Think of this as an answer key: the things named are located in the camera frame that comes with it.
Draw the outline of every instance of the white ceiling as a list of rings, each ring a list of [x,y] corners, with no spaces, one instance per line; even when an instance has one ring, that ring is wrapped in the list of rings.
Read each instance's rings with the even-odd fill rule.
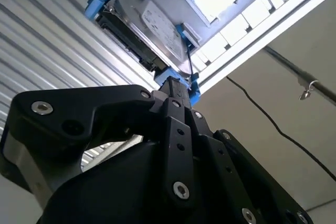
[[[271,46],[336,92],[336,0],[326,0]],[[297,78],[264,52],[230,77],[242,85],[278,123],[336,174],[336,108],[314,93],[298,97]],[[336,198],[336,184],[304,152],[280,136],[265,116],[226,79],[201,96],[195,106],[212,130],[227,129],[302,205],[311,208]]]

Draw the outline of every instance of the white wall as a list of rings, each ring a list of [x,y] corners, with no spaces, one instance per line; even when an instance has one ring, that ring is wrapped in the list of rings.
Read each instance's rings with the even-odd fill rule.
[[[309,211],[308,214],[314,224],[336,223],[336,201]]]

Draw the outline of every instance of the metal pipe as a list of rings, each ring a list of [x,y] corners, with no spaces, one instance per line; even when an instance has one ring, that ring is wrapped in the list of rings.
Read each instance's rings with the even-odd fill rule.
[[[271,55],[272,58],[275,59],[280,65],[282,65],[298,77],[300,85],[304,86],[304,88],[306,89],[300,96],[301,100],[310,97],[311,91],[316,90],[324,98],[326,98],[329,102],[336,106],[336,94],[327,87],[325,87],[316,77],[308,72],[303,71],[294,63],[283,57],[281,54],[279,54],[269,46],[264,47],[264,51]]]

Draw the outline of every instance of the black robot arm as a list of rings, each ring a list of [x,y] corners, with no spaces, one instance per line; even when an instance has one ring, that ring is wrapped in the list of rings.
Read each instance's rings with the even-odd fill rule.
[[[85,150],[141,143],[82,172]],[[227,131],[211,132],[187,89],[140,86],[17,95],[0,142],[0,171],[32,192],[40,224],[311,224],[307,213]]]

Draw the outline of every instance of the black wire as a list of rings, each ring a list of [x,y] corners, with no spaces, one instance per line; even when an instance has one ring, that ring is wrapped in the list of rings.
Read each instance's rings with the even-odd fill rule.
[[[336,176],[325,166],[322,164],[321,161],[319,161],[313,154],[310,153],[309,150],[307,150],[305,147],[303,147],[301,144],[299,144],[297,141],[295,141],[294,139],[292,139],[290,136],[288,136],[287,134],[285,134],[284,132],[281,131],[281,129],[279,128],[279,126],[276,124],[276,122],[273,120],[273,118],[271,118],[271,116],[269,114],[267,114],[267,112],[258,104],[256,103],[247,93],[247,91],[240,86],[237,82],[235,82],[234,80],[232,80],[230,77],[226,77],[231,83],[233,83],[236,87],[238,87],[239,89],[242,90],[242,92],[244,92],[245,96],[247,97],[248,100],[250,100],[251,103],[253,103],[253,105],[255,107],[257,107],[267,118],[268,120],[273,124],[273,126],[275,127],[275,129],[279,132],[279,134],[281,136],[283,136],[284,138],[288,139],[289,141],[291,141],[292,143],[294,143],[294,145],[296,145],[297,147],[299,147],[301,150],[303,150],[311,159],[313,159],[326,173],[328,173],[328,175],[336,182]]]
[[[191,55],[190,55],[189,46],[187,46],[187,55],[188,55],[188,59],[189,59],[191,75],[193,76],[194,75],[194,70],[193,70],[193,63],[191,62]]]

